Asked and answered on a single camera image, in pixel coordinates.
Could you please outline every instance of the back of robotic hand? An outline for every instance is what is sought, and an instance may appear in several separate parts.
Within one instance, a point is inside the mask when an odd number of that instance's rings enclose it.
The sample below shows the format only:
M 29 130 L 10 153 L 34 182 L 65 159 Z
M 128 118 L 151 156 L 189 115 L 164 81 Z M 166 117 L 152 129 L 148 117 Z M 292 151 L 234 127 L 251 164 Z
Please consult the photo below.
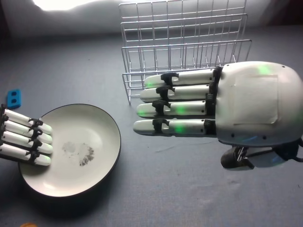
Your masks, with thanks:
M 303 146 L 303 83 L 291 68 L 248 61 L 148 77 L 134 131 L 149 136 L 217 137 L 232 145 L 227 169 L 276 166 Z

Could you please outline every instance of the table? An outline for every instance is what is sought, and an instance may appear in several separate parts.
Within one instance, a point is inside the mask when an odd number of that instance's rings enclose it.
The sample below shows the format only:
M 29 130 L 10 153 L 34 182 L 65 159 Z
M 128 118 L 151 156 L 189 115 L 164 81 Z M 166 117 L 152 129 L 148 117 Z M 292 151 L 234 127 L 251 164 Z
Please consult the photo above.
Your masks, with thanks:
M 248 29 L 248 60 L 281 63 L 303 76 L 302 37 L 303 26 Z M 120 35 L 95 35 L 22 41 L 1 50 L 2 102 L 19 88 L 23 104 L 16 111 L 34 118 L 67 104 L 98 106 L 117 122 L 122 150 L 109 178 L 76 201 L 41 198 L 23 183 L 17 163 L 0 160 L 0 226 L 303 225 L 302 164 L 227 171 L 220 157 L 230 146 L 217 139 L 135 134 L 140 101 L 129 106 L 126 99 L 121 47 Z

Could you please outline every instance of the square panel on robotic hand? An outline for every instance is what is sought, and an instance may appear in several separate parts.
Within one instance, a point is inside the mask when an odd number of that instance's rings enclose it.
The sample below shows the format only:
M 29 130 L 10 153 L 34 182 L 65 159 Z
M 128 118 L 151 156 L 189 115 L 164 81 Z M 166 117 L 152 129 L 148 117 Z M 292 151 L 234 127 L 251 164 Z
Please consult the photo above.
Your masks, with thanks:
M 1 105 L 0 157 L 33 165 L 48 166 L 52 154 L 52 128 Z
M 302 80 L 281 64 L 238 62 L 150 76 L 144 83 L 140 99 L 146 103 L 137 114 L 157 119 L 134 123 L 142 135 L 212 136 L 224 144 L 270 147 L 303 134 L 303 124 L 298 124 Z

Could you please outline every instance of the metal wire rack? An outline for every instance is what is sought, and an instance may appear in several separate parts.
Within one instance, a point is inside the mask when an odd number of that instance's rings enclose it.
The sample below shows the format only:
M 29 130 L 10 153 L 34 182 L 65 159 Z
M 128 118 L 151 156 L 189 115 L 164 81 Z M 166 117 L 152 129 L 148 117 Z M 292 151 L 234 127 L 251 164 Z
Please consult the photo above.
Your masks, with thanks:
M 129 103 L 148 76 L 246 61 L 251 40 L 242 40 L 245 5 L 246 0 L 120 4 L 122 78 Z

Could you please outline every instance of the plate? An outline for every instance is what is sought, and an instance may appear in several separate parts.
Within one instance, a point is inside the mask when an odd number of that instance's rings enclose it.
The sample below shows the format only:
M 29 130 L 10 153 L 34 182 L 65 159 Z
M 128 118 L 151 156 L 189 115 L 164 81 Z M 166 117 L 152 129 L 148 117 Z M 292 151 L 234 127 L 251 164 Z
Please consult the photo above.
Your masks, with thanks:
M 104 110 L 86 104 L 65 105 L 41 120 L 53 128 L 50 166 L 19 163 L 26 183 L 54 197 L 84 192 L 104 179 L 118 161 L 121 135 Z

